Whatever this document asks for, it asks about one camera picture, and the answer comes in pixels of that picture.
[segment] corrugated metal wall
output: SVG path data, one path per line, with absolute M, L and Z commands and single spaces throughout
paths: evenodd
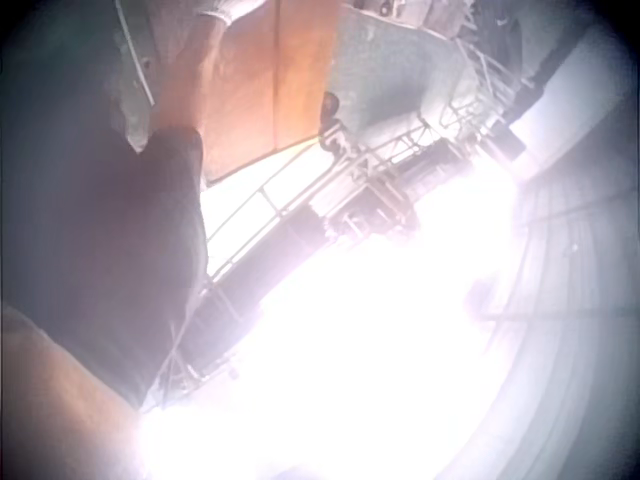
M 509 352 L 511 371 L 440 478 L 618 478 L 629 460 L 640 399 L 637 115 L 634 94 L 523 192 L 512 261 L 478 313 L 493 330 L 488 354 Z

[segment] dark sleeve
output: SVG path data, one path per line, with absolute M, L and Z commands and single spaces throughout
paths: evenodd
M 195 130 L 166 129 L 139 155 L 118 145 L 98 152 L 113 167 L 78 196 L 65 222 L 64 279 L 53 287 L 64 318 L 54 330 L 59 344 L 139 407 L 206 273 L 202 142 Z

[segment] hand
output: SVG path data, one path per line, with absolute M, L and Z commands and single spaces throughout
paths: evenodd
M 200 0 L 196 13 L 218 17 L 227 25 L 244 17 L 264 4 L 267 0 Z

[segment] metal frame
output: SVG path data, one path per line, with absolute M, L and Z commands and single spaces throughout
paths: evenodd
M 322 192 L 328 186 L 334 184 L 334 182 L 336 182 L 340 178 L 348 177 L 355 172 L 364 174 L 361 182 L 353 182 L 353 189 L 345 191 L 344 194 L 339 195 L 338 197 L 336 197 L 336 199 L 334 199 L 333 205 L 330 208 L 330 214 L 338 211 L 342 205 L 355 197 L 362 191 L 362 189 L 366 188 L 369 178 L 375 177 L 382 172 L 389 174 L 391 178 L 397 178 L 394 160 L 398 158 L 410 158 L 411 156 L 420 153 L 424 148 L 440 138 L 440 135 L 437 134 L 437 132 L 435 132 L 423 118 L 418 117 L 418 120 L 418 126 L 373 148 L 357 143 L 355 139 L 344 128 L 332 129 L 331 131 L 327 132 L 329 136 L 325 138 L 326 140 L 340 138 L 345 143 L 349 144 L 351 148 L 347 148 L 345 151 L 341 152 L 339 158 L 337 158 L 333 162 L 333 164 L 327 171 L 321 174 L 310 185 L 302 189 L 283 207 L 278 208 L 276 203 L 269 197 L 266 191 L 267 185 L 271 181 L 276 179 L 279 175 L 283 174 L 283 172 L 285 172 L 291 165 L 304 158 L 304 154 L 309 152 L 309 150 L 314 147 L 316 143 L 307 146 L 301 152 L 291 158 L 287 163 L 285 163 L 285 165 L 280 167 L 276 172 L 270 175 L 258 188 L 256 188 L 256 190 L 254 190 L 247 197 L 247 199 L 243 201 L 240 206 L 238 206 L 238 208 L 236 208 L 207 238 L 208 244 L 216 237 L 216 235 L 218 235 L 222 231 L 222 229 L 226 225 L 231 222 L 231 220 L 249 203 L 249 201 L 256 196 L 263 197 L 273 210 L 272 217 L 262 226 L 257 228 L 255 233 L 241 246 L 239 246 L 239 248 L 237 248 L 236 251 L 219 268 L 217 268 L 212 275 L 210 275 L 210 282 L 206 290 L 214 290 L 221 301 L 230 308 L 230 311 L 233 314 L 234 318 L 238 322 L 242 322 L 243 319 L 241 318 L 241 316 L 233 309 L 233 306 L 229 303 L 228 299 L 224 295 L 224 292 L 220 288 L 217 288 L 216 284 L 235 268 L 240 258 L 242 258 L 242 256 L 244 256 L 244 254 L 248 252 L 254 245 L 256 245 L 265 235 L 267 235 L 273 226 L 275 226 L 279 221 L 287 218 L 292 212 L 295 211 L 298 206 L 309 203 L 318 193 Z M 427 142 L 423 144 L 421 143 L 421 141 L 425 139 L 425 135 L 427 134 L 427 132 L 429 132 L 429 136 L 426 137 Z M 389 148 L 391 149 L 391 153 L 386 158 L 383 158 L 379 154 L 379 152 L 389 150 Z M 364 163 L 366 163 L 370 168 L 363 169 L 362 165 Z M 233 353 L 230 352 L 226 360 L 220 362 L 213 373 L 206 376 L 200 375 L 189 364 L 187 364 L 180 355 L 179 347 L 181 344 L 181 339 L 190 323 L 191 319 L 188 319 L 182 326 L 180 332 L 178 332 L 174 348 L 170 352 L 165 365 L 158 375 L 158 379 L 164 379 L 165 372 L 168 372 L 166 374 L 166 382 L 164 386 L 160 386 L 160 396 L 162 397 L 162 401 L 160 403 L 162 406 L 165 406 L 172 401 L 179 400 L 180 398 L 183 398 L 184 396 L 187 396 L 191 392 L 200 388 L 212 377 L 217 376 L 219 374 L 219 371 L 224 368 L 224 365 L 226 365 L 228 361 L 233 358 Z M 174 390 L 174 386 L 178 382 L 181 382 L 183 385 L 187 385 L 188 391 L 182 392 L 176 398 L 169 398 L 169 392 Z

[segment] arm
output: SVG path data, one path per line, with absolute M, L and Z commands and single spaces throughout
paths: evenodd
M 192 127 L 204 134 L 208 89 L 226 28 L 266 0 L 201 0 L 184 48 L 170 66 L 152 115 L 153 131 Z

